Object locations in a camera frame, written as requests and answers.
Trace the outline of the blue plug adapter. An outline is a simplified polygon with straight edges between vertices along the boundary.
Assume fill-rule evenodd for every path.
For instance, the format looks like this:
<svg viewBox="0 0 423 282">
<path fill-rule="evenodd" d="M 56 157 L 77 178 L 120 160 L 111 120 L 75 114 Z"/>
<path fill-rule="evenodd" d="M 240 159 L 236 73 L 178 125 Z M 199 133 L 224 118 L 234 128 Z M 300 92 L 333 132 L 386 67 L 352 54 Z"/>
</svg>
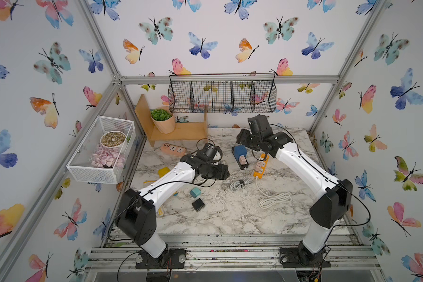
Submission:
<svg viewBox="0 0 423 282">
<path fill-rule="evenodd" d="M 240 158 L 243 156 L 246 159 L 247 156 L 247 149 L 244 145 L 237 145 L 232 147 L 231 149 L 233 156 L 235 157 L 235 160 L 240 163 Z"/>
</svg>

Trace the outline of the pink power strip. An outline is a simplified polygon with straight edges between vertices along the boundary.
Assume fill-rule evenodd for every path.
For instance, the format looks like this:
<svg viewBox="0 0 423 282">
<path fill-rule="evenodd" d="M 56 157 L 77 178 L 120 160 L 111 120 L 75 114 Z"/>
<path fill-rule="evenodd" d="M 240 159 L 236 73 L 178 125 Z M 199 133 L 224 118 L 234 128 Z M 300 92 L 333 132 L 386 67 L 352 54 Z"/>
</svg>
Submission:
<svg viewBox="0 0 423 282">
<path fill-rule="evenodd" d="M 161 145 L 161 152 L 167 155 L 182 157 L 186 154 L 186 149 L 181 146 L 163 143 Z"/>
</svg>

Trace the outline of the teal plug adapter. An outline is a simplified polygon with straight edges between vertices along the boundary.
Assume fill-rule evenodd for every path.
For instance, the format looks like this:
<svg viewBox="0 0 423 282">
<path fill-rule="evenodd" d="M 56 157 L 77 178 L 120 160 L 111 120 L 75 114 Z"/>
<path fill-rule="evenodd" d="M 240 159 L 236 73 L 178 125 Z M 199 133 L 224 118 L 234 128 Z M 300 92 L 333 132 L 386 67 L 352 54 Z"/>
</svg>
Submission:
<svg viewBox="0 0 423 282">
<path fill-rule="evenodd" d="M 190 195 L 194 199 L 198 198 L 201 194 L 202 194 L 202 191 L 198 187 L 195 187 L 190 191 Z"/>
</svg>

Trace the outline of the black plug adapter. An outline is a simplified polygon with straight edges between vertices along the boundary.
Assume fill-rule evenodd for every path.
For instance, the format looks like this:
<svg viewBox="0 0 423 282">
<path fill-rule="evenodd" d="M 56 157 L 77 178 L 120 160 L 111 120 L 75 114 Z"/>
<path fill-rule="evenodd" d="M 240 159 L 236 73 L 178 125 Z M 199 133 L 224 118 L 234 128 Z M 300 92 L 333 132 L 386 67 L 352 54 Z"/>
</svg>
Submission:
<svg viewBox="0 0 423 282">
<path fill-rule="evenodd" d="M 205 207 L 205 203 L 202 201 L 202 199 L 197 199 L 192 203 L 192 207 L 196 212 L 199 212 Z"/>
</svg>

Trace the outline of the black power strip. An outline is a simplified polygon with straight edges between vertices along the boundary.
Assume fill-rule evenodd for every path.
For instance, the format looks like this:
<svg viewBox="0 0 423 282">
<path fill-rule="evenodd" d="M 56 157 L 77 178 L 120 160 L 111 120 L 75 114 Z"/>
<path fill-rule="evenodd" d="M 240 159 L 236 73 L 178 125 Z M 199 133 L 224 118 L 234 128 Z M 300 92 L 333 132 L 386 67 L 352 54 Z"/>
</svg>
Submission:
<svg viewBox="0 0 423 282">
<path fill-rule="evenodd" d="M 236 160 L 241 170 L 247 169 L 249 167 L 249 163 L 244 155 L 240 155 Z"/>
</svg>

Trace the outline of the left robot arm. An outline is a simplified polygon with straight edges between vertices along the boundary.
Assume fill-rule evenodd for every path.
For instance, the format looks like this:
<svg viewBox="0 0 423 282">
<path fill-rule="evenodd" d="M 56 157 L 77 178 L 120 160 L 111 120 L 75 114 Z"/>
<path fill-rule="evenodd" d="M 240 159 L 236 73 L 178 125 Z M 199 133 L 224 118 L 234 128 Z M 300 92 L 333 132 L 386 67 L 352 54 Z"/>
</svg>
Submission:
<svg viewBox="0 0 423 282">
<path fill-rule="evenodd" d="M 172 170 L 151 185 L 126 191 L 117 215 L 116 227 L 154 259 L 164 255 L 167 244 L 156 229 L 158 209 L 182 186 L 192 184 L 197 177 L 204 180 L 226 180 L 228 165 L 221 163 L 223 152 L 213 143 L 184 155 Z"/>
</svg>

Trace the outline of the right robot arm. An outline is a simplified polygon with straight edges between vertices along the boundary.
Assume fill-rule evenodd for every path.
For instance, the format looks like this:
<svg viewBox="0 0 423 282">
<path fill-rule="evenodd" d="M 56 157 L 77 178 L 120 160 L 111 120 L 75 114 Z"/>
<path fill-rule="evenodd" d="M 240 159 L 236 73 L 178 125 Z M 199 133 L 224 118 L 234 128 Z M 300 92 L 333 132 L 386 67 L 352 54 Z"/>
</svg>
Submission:
<svg viewBox="0 0 423 282">
<path fill-rule="evenodd" d="M 267 116 L 257 115 L 248 119 L 250 130 L 243 129 L 236 142 L 261 151 L 288 166 L 311 189 L 317 201 L 310 208 L 312 223 L 302 240 L 310 253 L 320 252 L 331 231 L 349 209 L 353 191 L 352 183 L 339 180 L 322 169 L 300 149 L 293 137 L 285 132 L 274 133 Z"/>
</svg>

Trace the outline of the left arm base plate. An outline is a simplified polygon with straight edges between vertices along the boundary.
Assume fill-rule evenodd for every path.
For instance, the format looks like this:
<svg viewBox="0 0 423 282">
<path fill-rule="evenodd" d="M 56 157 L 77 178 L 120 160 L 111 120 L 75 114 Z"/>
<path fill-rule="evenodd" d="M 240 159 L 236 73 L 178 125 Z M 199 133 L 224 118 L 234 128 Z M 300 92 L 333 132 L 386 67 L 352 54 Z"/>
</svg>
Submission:
<svg viewBox="0 0 423 282">
<path fill-rule="evenodd" d="M 184 269 L 186 261 L 185 249 L 167 248 L 158 258 L 152 257 L 148 252 L 141 250 L 136 258 L 136 269 Z"/>
</svg>

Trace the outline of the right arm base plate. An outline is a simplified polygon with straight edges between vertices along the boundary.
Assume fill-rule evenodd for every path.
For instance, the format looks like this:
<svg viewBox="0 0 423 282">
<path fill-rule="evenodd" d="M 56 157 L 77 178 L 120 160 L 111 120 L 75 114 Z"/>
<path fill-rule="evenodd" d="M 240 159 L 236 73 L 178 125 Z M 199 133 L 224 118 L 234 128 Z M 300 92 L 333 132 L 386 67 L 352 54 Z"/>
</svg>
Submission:
<svg viewBox="0 0 423 282">
<path fill-rule="evenodd" d="M 283 268 L 329 268 L 331 263 L 324 257 L 324 249 L 318 253 L 310 253 L 305 247 L 288 247 L 280 249 L 279 262 Z"/>
</svg>

